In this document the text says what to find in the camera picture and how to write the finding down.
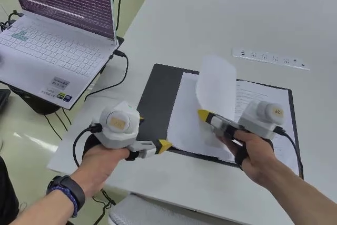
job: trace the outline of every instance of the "white floor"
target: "white floor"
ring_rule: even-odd
[[[123,36],[137,14],[144,0],[122,0],[121,21],[118,35]],[[10,13],[13,9],[20,10],[17,0],[0,0],[0,4]],[[0,7],[0,21],[6,20],[6,14]],[[83,98],[68,112],[71,119],[83,104]],[[67,123],[62,112],[59,112]],[[49,116],[51,123],[62,136],[63,126],[56,116]],[[18,96],[12,94],[6,108],[0,113],[0,138],[4,140],[0,155],[7,163],[9,175],[20,202],[28,205],[45,194],[45,189],[51,178],[57,173],[50,171],[46,165],[53,152],[57,149],[59,139],[49,127],[45,118],[37,115]],[[126,193],[109,191],[116,201],[120,201]],[[80,212],[75,224],[93,224],[102,212],[102,206],[93,200]]]

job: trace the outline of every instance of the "hand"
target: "hand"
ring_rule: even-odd
[[[86,197],[99,192],[120,160],[129,156],[128,149],[107,149],[102,145],[91,148],[71,178],[80,185]]]
[[[247,176],[255,183],[265,187],[264,178],[274,163],[278,163],[271,146],[255,134],[247,133],[241,130],[235,132],[234,138],[246,143],[249,157],[243,160],[242,169]],[[218,137],[234,156],[237,154],[239,146],[224,137]]]

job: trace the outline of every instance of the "document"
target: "document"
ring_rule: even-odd
[[[212,127],[199,119],[197,111],[206,109],[237,122],[252,100],[280,104],[285,115],[282,127],[295,140],[288,90],[236,81],[235,68],[227,61],[216,56],[206,59],[199,75],[182,76],[167,129],[167,139],[175,148],[235,163],[234,156],[215,137]],[[276,157],[298,175],[298,162],[290,141],[276,135],[272,142]]]

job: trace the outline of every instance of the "blue watch strap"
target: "blue watch strap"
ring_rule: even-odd
[[[52,187],[50,189],[50,192],[52,192],[54,190],[60,190],[60,191],[62,191],[71,200],[71,202],[74,205],[74,212],[73,212],[72,218],[77,217],[77,212],[78,212],[77,202],[76,202],[75,198],[72,196],[70,190],[68,188],[60,187],[58,185],[55,186],[55,187]]]

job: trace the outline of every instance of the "white laptop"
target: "white laptop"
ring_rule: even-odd
[[[0,33],[0,81],[70,109],[118,47],[112,0],[19,0]]]

